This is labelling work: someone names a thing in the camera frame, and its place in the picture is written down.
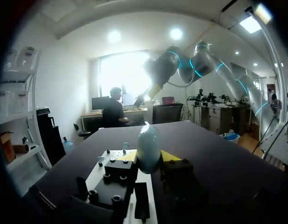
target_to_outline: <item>dark table surface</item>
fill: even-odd
[[[260,188],[277,190],[285,174],[248,150],[188,121],[154,125],[162,150],[194,165],[194,174],[212,203],[252,197]],[[75,178],[87,178],[106,149],[137,148],[141,126],[101,129],[63,157],[35,185],[52,203],[78,193]],[[158,220],[167,216],[159,172],[151,175]]]

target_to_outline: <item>black shirt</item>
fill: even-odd
[[[124,118],[124,113],[121,103],[112,98],[103,109],[103,126],[104,127],[121,127],[123,123],[118,119]]]

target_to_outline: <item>monitor screen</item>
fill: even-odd
[[[132,106],[136,101],[136,97],[132,94],[122,94],[122,104],[123,106]]]
[[[108,102],[109,97],[92,98],[92,109],[93,110],[103,109]]]
[[[174,104],[175,100],[174,97],[162,97],[163,104]]]

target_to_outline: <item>wooden floor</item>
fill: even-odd
[[[254,151],[255,147],[258,144],[258,141],[256,139],[253,139],[249,134],[244,134],[238,139],[238,144],[242,147],[246,148],[251,153]],[[254,152],[255,155],[262,157],[263,152],[258,147],[256,151]]]

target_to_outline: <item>light blue bottle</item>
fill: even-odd
[[[161,156],[158,130],[152,125],[142,127],[137,142],[137,159],[143,173],[152,174],[158,169]]]
[[[66,137],[63,137],[64,142],[63,142],[63,147],[64,147],[64,151],[65,153],[69,153],[71,150],[74,149],[74,144],[71,141],[68,141],[66,139]]]

